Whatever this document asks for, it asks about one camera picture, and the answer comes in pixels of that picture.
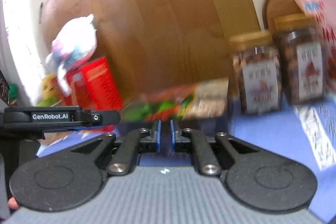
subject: blue table surface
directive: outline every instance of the blue table surface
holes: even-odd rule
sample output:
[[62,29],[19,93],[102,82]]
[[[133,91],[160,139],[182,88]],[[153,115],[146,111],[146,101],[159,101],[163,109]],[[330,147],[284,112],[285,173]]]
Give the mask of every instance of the blue table surface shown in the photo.
[[[320,120],[328,135],[328,119],[336,117],[336,104],[333,99],[318,102],[313,106],[318,109],[324,104],[329,110],[329,117],[323,117],[319,113]],[[309,167],[316,175],[318,181],[317,192],[310,204],[310,210],[325,223],[331,221],[336,215],[336,165],[325,170],[320,170],[312,153],[310,142],[305,135],[299,118],[294,112],[294,108],[286,103],[283,104],[282,111],[264,114],[261,116],[234,115],[231,121],[231,134],[236,138],[252,143],[261,148],[293,159]],[[39,150],[38,156],[46,156],[73,146],[80,142],[94,138],[101,134],[90,133],[87,136],[76,132],[70,134],[68,138],[52,146],[43,147]],[[162,136],[161,144],[169,142],[169,137]],[[162,154],[142,156],[141,165],[189,165],[190,161],[185,155],[175,155],[170,153],[167,157]]]

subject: plush toy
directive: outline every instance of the plush toy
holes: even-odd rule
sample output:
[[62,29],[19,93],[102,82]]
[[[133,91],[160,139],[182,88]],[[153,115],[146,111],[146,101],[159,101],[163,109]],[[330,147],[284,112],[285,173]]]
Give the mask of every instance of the plush toy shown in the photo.
[[57,73],[59,87],[66,97],[71,95],[67,72],[87,62],[96,50],[93,18],[90,14],[67,22],[52,42],[51,54],[46,58],[46,68]]
[[43,101],[36,106],[52,106],[58,102],[58,93],[60,91],[58,87],[55,86],[55,82],[53,82],[55,77],[55,74],[50,74],[42,80],[40,86]]
[[55,77],[56,75],[52,73],[44,77],[44,79],[42,80],[41,94],[42,94],[43,100],[57,95],[57,90],[52,82],[52,79],[54,79]]

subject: snack package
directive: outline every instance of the snack package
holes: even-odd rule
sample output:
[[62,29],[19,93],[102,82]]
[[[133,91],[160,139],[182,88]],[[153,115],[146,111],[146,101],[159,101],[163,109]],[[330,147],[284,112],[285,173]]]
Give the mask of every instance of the snack package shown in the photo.
[[336,0],[295,0],[306,15],[314,15],[325,45],[326,80],[336,91]]
[[140,94],[120,114],[127,122],[220,117],[227,110],[227,89],[224,78]]

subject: nut jar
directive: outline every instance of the nut jar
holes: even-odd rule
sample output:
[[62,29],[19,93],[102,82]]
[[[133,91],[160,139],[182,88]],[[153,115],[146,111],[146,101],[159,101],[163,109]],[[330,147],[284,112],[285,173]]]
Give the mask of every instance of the nut jar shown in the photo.
[[325,83],[321,38],[313,16],[294,14],[274,20],[281,57],[283,89],[290,104],[323,96]]
[[279,52],[269,31],[230,38],[241,112],[261,114],[281,108]]

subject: red box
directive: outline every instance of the red box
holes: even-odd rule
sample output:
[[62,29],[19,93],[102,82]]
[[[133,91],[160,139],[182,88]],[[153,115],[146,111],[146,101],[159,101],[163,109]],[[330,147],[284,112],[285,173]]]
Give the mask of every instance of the red box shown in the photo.
[[79,69],[67,73],[71,95],[64,98],[67,106],[81,106],[83,109],[98,110],[87,90],[85,79]]
[[82,66],[80,71],[96,110],[121,109],[121,98],[110,73],[106,57]]
[[66,105],[89,110],[120,110],[122,107],[106,57],[68,72],[67,81],[72,93],[64,98]]

